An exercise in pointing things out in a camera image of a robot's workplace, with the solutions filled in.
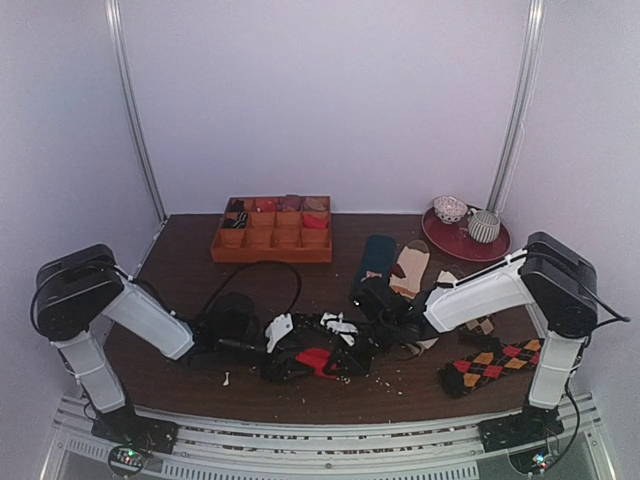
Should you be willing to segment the wooden divided organizer tray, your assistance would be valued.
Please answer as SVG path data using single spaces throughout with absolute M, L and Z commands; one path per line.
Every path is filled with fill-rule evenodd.
M 245 229 L 223 227 L 230 212 L 248 212 Z M 303 226 L 304 213 L 327 212 L 325 230 Z M 232 197 L 228 200 L 211 245 L 220 264 L 280 261 L 291 264 L 329 264 L 333 260 L 331 199 L 328 196 L 287 194 L 278 197 Z

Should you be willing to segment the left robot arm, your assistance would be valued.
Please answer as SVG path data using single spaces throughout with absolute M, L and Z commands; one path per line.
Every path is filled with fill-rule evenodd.
M 29 314 L 34 330 L 58 350 L 96 412 L 105 415 L 106 429 L 123 444 L 137 442 L 144 424 L 128 410 L 131 402 L 123 383 L 92 332 L 94 321 L 107 319 L 164 357 L 196 369 L 212 364 L 223 348 L 273 354 L 294 329 L 293 313 L 287 311 L 268 324 L 265 344 L 246 333 L 232 336 L 210 303 L 195 319 L 182 319 L 153 294 L 149 283 L 123 271 L 105 244 L 41 266 Z

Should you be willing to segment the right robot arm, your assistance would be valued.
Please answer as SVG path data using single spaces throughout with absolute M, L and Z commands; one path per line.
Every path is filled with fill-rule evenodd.
M 535 440 L 551 424 L 578 358 L 598 324 L 594 266 L 545 232 L 497 264 L 453 283 L 436 283 L 409 300 L 379 277 L 360 281 L 350 299 L 367 319 L 329 360 L 356 374 L 368 370 L 379 351 L 394 344 L 436 340 L 459 326 L 504 310 L 525 306 L 547 323 L 541 339 L 520 344 L 492 341 L 468 359 L 447 363 L 439 372 L 443 389 L 461 398 L 510 370 L 533 370 L 528 407 L 513 419 L 519 440 Z

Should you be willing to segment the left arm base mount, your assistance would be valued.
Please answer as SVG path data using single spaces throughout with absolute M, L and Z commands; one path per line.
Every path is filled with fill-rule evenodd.
M 134 416 L 124 422 L 93 420 L 93 436 L 114 443 L 107 454 L 107 465 L 122 477 L 141 473 L 155 453 L 171 454 L 178 436 L 174 422 Z

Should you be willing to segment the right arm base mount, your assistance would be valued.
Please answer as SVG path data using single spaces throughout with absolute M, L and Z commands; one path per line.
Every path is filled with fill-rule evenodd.
M 519 413 L 481 421 L 478 429 L 486 453 L 506 450 L 511 466 L 530 476 L 548 470 L 554 457 L 550 441 L 564 432 L 557 408 L 528 405 Z

